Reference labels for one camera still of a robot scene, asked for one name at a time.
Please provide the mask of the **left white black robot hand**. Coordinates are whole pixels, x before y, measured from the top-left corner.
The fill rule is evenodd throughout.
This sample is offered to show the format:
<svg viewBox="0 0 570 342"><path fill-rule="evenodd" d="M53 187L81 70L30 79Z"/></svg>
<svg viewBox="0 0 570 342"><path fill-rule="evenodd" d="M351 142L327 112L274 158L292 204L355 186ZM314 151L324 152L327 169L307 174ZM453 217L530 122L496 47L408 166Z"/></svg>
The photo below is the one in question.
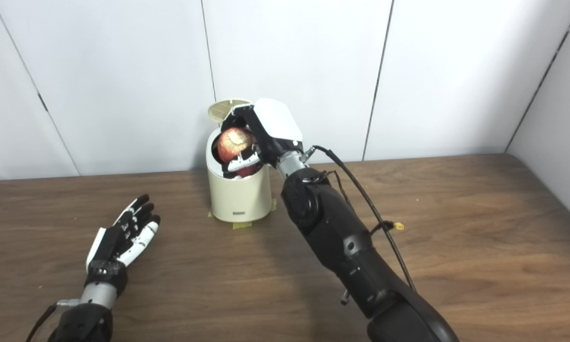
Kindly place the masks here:
<svg viewBox="0 0 570 342"><path fill-rule="evenodd" d="M128 267L156 236L161 222L154 204L145 193L133 200L107 228L99 228L86 260L85 285L106 283L123 294L128 284Z"/></svg>

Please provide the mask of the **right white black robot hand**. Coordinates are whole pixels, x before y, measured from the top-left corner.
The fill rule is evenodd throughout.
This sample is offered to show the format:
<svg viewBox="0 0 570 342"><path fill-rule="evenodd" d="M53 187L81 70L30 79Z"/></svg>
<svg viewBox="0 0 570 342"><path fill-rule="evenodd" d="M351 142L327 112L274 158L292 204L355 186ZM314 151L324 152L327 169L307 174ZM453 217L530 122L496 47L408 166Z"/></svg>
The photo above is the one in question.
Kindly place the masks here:
<svg viewBox="0 0 570 342"><path fill-rule="evenodd" d="M285 179L306 168L301 160L304 153L302 132L282 102L259 99L253 104L233 106L222 122L221 131L224 133L233 127L246 128L256 142L223 165L224 174L233 174L256 164L267 164Z"/></svg>

